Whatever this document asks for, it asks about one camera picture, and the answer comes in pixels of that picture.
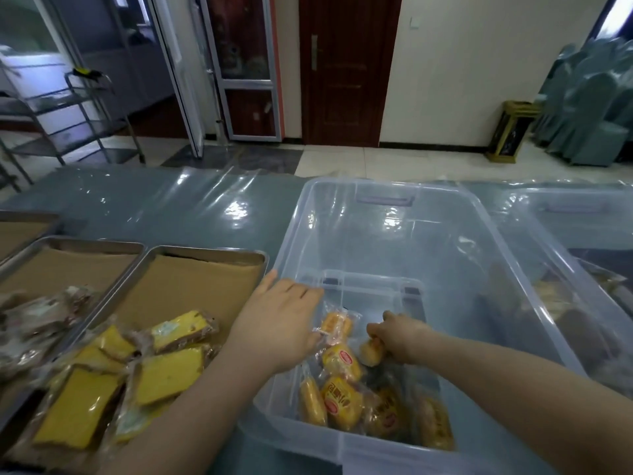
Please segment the trash can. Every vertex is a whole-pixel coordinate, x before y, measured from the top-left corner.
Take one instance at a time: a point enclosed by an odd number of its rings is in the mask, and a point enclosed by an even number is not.
[[[527,101],[503,103],[503,115],[490,142],[486,156],[495,163],[516,163],[527,130],[541,114],[541,106]]]

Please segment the hand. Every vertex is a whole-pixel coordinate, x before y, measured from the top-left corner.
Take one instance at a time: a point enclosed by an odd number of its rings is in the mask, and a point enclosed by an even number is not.
[[[261,281],[233,323],[227,346],[256,357],[268,376],[285,372],[316,351],[321,334],[312,331],[312,316],[323,289],[293,280],[276,284],[272,270]]]
[[[426,323],[403,314],[385,311],[382,318],[385,321],[381,324],[367,324],[367,334],[380,338],[397,362],[426,365],[434,339],[440,334]]]

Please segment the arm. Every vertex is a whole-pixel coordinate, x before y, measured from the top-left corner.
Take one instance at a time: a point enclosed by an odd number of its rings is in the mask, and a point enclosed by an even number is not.
[[[195,384],[100,475],[204,473],[268,378],[314,351],[320,335],[311,332],[312,315],[323,291],[291,280],[273,286],[276,276],[264,277]]]
[[[424,365],[564,474],[633,470],[633,401],[521,351],[433,331],[385,312],[369,335],[402,363]]]

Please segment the door handle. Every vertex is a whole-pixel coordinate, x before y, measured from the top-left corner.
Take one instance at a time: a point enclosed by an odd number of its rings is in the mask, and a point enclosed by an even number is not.
[[[317,70],[318,61],[318,35],[312,35],[312,71]]]

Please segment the forearm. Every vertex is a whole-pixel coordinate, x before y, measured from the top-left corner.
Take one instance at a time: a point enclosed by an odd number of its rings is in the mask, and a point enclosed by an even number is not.
[[[102,475],[204,473],[268,372],[228,343],[198,381],[124,447]]]
[[[633,405],[616,392],[548,360],[447,335],[418,356],[563,473],[632,462]]]

